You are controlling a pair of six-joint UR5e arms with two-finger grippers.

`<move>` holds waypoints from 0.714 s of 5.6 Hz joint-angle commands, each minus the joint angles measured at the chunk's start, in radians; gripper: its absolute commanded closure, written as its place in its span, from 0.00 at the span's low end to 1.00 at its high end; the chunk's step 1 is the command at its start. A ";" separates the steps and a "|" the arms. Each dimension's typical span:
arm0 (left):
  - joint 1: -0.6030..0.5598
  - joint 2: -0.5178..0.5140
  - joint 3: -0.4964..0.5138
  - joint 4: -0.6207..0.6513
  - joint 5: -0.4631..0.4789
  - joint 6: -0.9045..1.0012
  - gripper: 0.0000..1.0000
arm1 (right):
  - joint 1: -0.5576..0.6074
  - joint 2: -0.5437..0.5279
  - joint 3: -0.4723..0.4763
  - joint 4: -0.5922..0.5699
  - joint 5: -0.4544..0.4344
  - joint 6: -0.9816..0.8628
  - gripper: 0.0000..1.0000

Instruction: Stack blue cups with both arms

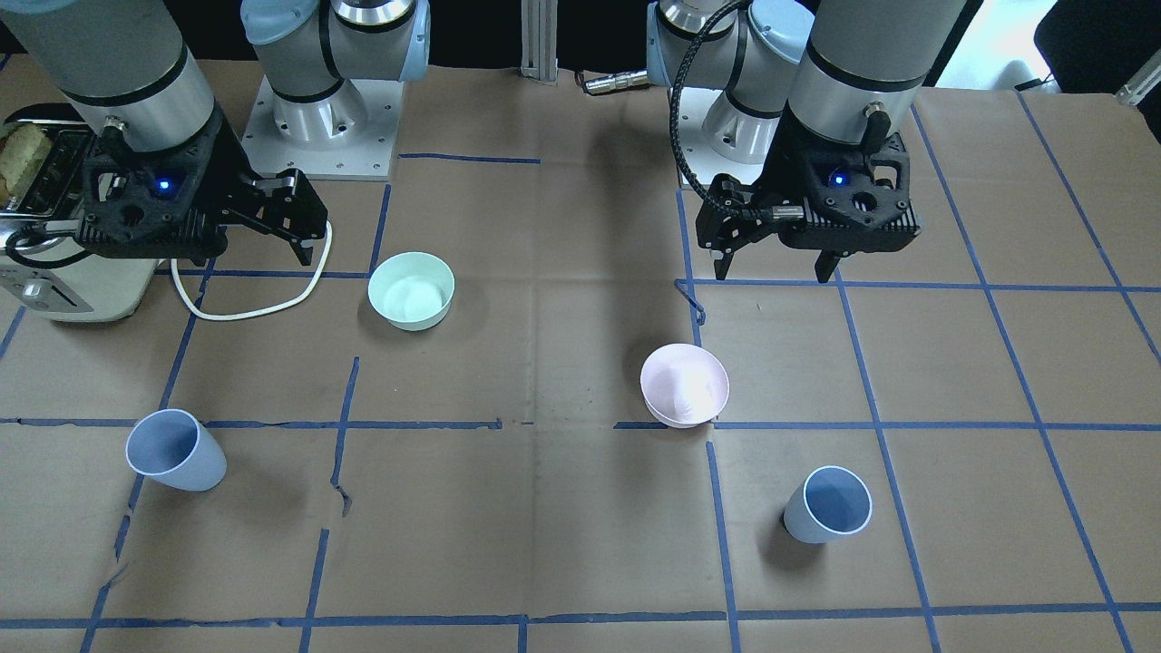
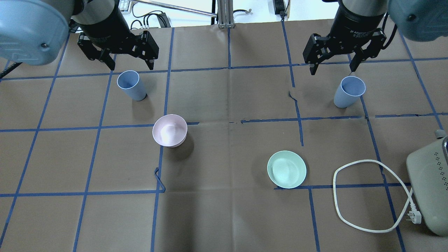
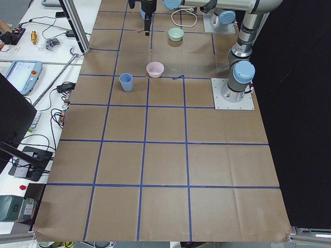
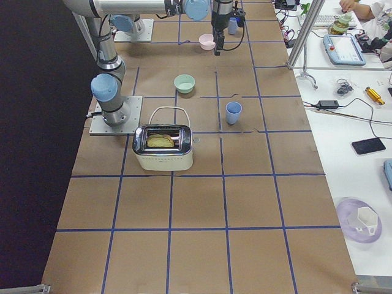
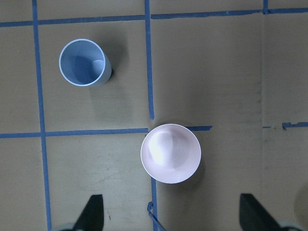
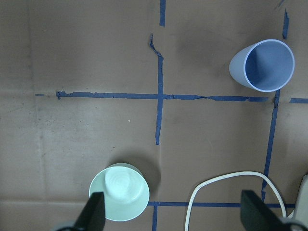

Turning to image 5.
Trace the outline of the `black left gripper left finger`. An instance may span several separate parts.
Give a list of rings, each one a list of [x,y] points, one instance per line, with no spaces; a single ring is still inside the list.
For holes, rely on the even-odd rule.
[[[75,230],[102,231],[103,226],[103,195],[92,195],[75,223]]]

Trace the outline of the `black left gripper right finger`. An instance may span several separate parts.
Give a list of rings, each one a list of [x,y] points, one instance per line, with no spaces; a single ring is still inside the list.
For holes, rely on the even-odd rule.
[[[239,223],[243,231],[279,231],[278,222],[250,193],[240,195]]]

